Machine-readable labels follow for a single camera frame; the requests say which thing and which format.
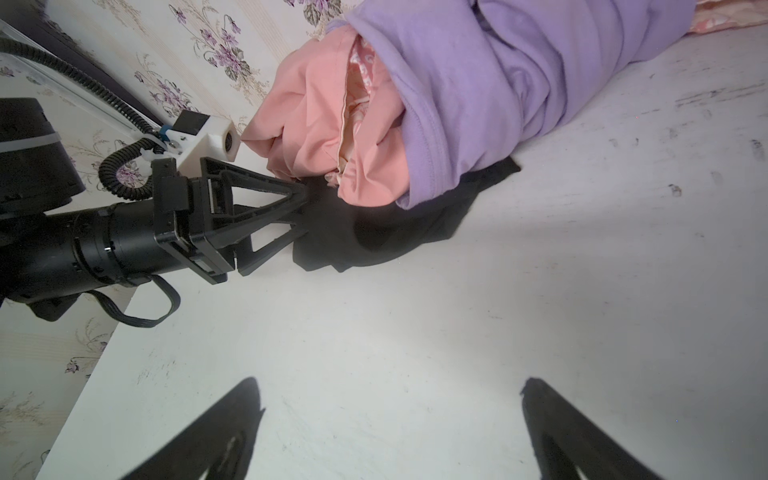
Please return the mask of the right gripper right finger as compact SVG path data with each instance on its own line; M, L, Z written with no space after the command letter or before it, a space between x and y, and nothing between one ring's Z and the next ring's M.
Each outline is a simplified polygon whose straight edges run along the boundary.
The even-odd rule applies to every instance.
M522 411L543 479L657 479L547 382L529 378Z

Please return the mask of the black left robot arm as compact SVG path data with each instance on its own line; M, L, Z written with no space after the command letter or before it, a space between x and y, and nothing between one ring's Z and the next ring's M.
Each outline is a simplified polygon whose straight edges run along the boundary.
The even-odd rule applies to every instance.
M248 275L302 234L305 186L234 164L233 124L183 112L161 130L166 157L151 164L150 198L67 211L84 191L59 135L33 98L1 103L1 296L56 321L83 294L113 319L151 328L103 293L153 283L179 308L168 272L211 284Z

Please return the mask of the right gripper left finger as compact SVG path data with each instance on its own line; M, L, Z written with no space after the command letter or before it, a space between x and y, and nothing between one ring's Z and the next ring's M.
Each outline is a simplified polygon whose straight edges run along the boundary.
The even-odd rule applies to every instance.
M263 415L258 383L246 378L125 477L243 479Z

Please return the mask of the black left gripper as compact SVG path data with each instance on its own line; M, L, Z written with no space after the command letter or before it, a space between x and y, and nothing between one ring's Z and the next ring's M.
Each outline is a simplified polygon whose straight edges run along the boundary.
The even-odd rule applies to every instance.
M203 157L200 166L212 214L236 217L246 213L276 213L280 218L259 227L234 247L236 270L241 276L254 273L308 232L301 212L294 212L308 198L303 184L279 180L210 157ZM211 285L226 282L231 271L226 262L217 254L208 255L193 242L193 235L201 232L201 226L196 224L203 206L200 179L182 175L175 159L163 158L152 162L151 180L155 242L179 264L179 269L188 269ZM263 206L238 206L235 189L277 198Z

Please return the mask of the black cloth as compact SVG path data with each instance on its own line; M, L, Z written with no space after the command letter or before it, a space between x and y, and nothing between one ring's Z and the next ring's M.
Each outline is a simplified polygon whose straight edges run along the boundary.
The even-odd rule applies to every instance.
M293 243L293 261L306 271L332 267L342 273L393 261L417 247L450 239L485 190L521 171L507 157L464 174L458 186L412 209L395 203L352 206L321 177L306 180L308 202L299 213L307 230Z

